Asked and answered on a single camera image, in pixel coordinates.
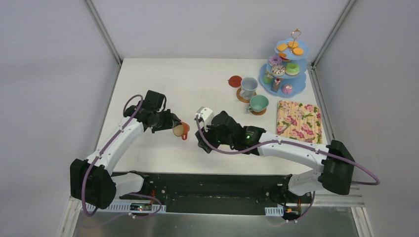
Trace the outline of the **orange small mug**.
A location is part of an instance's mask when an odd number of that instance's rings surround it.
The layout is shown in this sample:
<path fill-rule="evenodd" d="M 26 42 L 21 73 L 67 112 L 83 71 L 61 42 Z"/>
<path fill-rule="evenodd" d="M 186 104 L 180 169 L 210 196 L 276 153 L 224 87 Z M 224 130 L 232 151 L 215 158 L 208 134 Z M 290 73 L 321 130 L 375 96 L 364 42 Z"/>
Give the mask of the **orange small mug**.
<path fill-rule="evenodd" d="M 182 140 L 185 141 L 188 138 L 188 132 L 190 131 L 190 126 L 185 122 L 181 122 L 181 124 L 176 125 L 172 129 L 172 131 L 176 137 L 180 137 Z"/>

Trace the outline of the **woven rattan coaster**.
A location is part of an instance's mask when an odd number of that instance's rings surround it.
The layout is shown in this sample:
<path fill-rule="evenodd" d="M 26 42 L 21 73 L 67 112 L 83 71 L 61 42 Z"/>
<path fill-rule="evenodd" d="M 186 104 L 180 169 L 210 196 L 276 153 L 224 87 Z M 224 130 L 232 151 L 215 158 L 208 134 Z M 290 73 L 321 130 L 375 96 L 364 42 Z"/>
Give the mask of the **woven rattan coaster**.
<path fill-rule="evenodd" d="M 242 89 L 241 88 L 239 88 L 237 91 L 236 91 L 236 97 L 237 97 L 237 99 L 239 100 L 239 101 L 241 101 L 241 102 L 243 102 L 243 103 L 249 103 L 250 102 L 250 100 L 254 97 L 254 96 L 256 96 L 257 95 L 257 93 L 256 92 L 254 92 L 253 93 L 253 95 L 252 96 L 250 96 L 250 97 L 244 97 L 244 93 L 242 93 Z"/>

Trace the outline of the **orange round coaster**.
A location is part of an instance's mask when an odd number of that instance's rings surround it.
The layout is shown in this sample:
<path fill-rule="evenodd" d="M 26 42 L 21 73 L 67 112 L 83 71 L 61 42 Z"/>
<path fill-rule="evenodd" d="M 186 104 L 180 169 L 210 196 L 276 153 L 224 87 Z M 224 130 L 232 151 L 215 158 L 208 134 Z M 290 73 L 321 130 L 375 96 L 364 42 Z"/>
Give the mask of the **orange round coaster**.
<path fill-rule="evenodd" d="M 264 115 L 265 113 L 266 113 L 266 109 L 265 110 L 263 110 L 263 111 L 260 111 L 260 112 L 255 112 L 255 111 L 251 111 L 251 113 L 253 114 L 253 115 L 256 115 L 256 116 L 261 116 L 261 115 Z"/>

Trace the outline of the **green teacup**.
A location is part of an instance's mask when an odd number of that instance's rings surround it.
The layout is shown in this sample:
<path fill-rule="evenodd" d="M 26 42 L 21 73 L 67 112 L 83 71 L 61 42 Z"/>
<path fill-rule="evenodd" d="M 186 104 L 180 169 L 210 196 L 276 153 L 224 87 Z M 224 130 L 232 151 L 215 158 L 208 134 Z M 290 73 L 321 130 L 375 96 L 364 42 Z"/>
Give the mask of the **green teacup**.
<path fill-rule="evenodd" d="M 255 95 L 249 102 L 247 107 L 248 112 L 255 112 L 259 113 L 264 111 L 269 105 L 269 100 L 266 96 L 263 95 Z"/>

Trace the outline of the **red apple coaster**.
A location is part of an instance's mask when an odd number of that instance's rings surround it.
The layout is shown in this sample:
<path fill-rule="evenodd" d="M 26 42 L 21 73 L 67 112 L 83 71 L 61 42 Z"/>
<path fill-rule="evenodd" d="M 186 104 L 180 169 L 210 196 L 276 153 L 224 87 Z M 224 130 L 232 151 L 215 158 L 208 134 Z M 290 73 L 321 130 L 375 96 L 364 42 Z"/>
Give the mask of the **red apple coaster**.
<path fill-rule="evenodd" d="M 242 77 L 234 75 L 228 80 L 228 84 L 233 88 L 238 88 L 241 86 Z"/>

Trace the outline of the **light blue mug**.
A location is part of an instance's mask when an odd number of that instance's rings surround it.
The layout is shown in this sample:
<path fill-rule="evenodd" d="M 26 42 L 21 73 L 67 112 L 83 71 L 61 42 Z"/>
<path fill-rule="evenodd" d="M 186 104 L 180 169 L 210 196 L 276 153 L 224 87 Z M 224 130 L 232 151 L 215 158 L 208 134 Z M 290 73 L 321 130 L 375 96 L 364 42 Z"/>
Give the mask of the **light blue mug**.
<path fill-rule="evenodd" d="M 244 97 L 250 97 L 256 92 L 258 87 L 258 81 L 254 78 L 244 78 L 241 82 L 241 89 L 242 93 L 244 93 Z"/>

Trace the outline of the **chocolate slice cake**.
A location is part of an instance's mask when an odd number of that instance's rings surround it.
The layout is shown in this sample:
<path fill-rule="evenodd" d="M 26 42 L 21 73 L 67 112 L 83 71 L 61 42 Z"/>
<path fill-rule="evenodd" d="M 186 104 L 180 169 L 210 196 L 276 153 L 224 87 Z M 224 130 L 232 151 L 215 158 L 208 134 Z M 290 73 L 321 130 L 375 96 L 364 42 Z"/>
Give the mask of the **chocolate slice cake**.
<path fill-rule="evenodd" d="M 275 93 L 278 92 L 279 89 L 280 89 L 280 86 L 281 86 L 281 81 L 282 81 L 281 78 L 276 78 L 272 83 L 271 91 L 273 91 Z"/>

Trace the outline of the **pink cupcake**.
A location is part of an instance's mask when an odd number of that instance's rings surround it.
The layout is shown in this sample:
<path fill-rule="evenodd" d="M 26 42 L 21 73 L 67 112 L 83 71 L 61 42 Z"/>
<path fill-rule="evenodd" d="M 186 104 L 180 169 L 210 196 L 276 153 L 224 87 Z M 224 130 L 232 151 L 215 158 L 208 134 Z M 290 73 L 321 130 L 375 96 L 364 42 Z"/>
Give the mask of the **pink cupcake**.
<path fill-rule="evenodd" d="M 292 86 L 292 85 L 290 85 L 290 84 L 285 84 L 285 85 L 282 87 L 282 92 L 283 92 L 284 94 L 292 94 L 292 92 L 293 92 L 293 86 Z"/>

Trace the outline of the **white chocolate donut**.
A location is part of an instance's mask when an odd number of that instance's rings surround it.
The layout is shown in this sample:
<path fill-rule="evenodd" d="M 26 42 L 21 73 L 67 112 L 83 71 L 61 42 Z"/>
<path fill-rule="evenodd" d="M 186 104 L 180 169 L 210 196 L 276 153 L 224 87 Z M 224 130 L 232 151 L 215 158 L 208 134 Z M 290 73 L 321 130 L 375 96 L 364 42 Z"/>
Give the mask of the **white chocolate donut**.
<path fill-rule="evenodd" d="M 271 67 L 271 74 L 276 77 L 280 77 L 284 75 L 285 71 L 286 71 L 286 67 L 284 65 L 277 64 Z"/>

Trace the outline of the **purple sprinkled donut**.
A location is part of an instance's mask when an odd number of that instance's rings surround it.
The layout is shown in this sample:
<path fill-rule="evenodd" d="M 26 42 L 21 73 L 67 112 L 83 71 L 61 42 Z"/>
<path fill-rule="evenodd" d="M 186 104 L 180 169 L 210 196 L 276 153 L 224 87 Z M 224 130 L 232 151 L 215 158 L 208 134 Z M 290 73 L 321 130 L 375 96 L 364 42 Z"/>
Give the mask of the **purple sprinkled donut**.
<path fill-rule="evenodd" d="M 268 59 L 268 65 L 273 67 L 282 64 L 282 58 L 279 55 L 272 55 Z"/>

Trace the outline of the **green frosted donut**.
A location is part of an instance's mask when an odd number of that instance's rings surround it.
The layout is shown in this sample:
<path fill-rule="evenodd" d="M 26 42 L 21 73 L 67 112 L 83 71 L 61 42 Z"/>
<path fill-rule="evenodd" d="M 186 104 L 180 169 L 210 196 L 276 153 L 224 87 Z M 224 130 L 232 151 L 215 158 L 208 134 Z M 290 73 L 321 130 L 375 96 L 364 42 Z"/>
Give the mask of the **green frosted donut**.
<path fill-rule="evenodd" d="M 300 67 L 297 63 L 288 62 L 285 73 L 289 76 L 295 76 L 300 72 Z"/>

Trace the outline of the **small orange cookie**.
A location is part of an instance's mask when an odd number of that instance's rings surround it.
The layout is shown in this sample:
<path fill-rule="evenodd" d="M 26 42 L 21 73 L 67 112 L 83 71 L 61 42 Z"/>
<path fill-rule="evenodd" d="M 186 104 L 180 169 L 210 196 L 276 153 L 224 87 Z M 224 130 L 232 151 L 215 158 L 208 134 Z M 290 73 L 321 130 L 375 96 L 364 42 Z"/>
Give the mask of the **small orange cookie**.
<path fill-rule="evenodd" d="M 278 53 L 278 55 L 279 55 L 280 57 L 282 57 L 282 58 L 286 58 L 286 57 L 287 57 L 287 55 L 286 55 L 286 54 L 284 54 L 284 53 L 282 53 L 282 52 L 279 52 L 279 53 Z"/>

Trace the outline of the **rectangular yellow biscuit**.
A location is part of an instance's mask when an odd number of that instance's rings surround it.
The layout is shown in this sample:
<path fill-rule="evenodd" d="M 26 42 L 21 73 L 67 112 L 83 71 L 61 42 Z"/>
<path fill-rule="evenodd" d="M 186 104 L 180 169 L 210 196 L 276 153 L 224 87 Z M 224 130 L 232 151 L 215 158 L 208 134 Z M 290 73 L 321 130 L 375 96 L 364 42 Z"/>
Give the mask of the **rectangular yellow biscuit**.
<path fill-rule="evenodd" d="M 285 51 L 285 50 L 289 49 L 289 46 L 288 46 L 288 44 L 287 44 L 287 43 L 282 43 L 282 44 L 278 45 L 278 46 L 276 47 L 276 49 L 277 49 L 279 52 L 283 52 L 283 51 Z"/>

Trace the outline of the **round orange biscuit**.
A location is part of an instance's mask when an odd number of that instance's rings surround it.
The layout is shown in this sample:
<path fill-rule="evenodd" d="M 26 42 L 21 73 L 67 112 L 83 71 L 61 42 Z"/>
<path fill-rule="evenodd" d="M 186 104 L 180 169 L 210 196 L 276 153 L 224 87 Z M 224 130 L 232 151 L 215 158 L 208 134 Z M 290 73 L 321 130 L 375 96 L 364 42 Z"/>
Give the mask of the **round orange biscuit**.
<path fill-rule="evenodd" d="M 301 56 L 304 54 L 304 50 L 300 47 L 295 47 L 292 49 L 292 53 L 296 56 Z"/>
<path fill-rule="evenodd" d="M 298 46 L 299 46 L 299 44 L 295 40 L 292 40 L 292 41 L 288 42 L 288 47 L 291 48 L 291 49 L 296 48 Z"/>

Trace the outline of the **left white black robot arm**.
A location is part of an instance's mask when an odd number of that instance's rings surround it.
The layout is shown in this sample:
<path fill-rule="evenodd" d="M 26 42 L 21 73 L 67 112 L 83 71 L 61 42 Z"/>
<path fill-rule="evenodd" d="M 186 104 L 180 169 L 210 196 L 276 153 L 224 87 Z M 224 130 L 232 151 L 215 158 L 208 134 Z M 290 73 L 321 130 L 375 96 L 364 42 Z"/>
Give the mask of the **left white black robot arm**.
<path fill-rule="evenodd" d="M 153 133 L 169 130 L 181 120 L 166 108 L 165 95 L 148 90 L 135 105 L 124 105 L 123 117 L 114 132 L 96 151 L 85 159 L 75 159 L 70 165 L 70 195 L 83 206 L 91 204 L 105 209 L 115 198 L 133 193 L 146 199 L 151 192 L 149 184 L 136 171 L 114 176 L 114 169 L 131 146 L 147 129 Z"/>

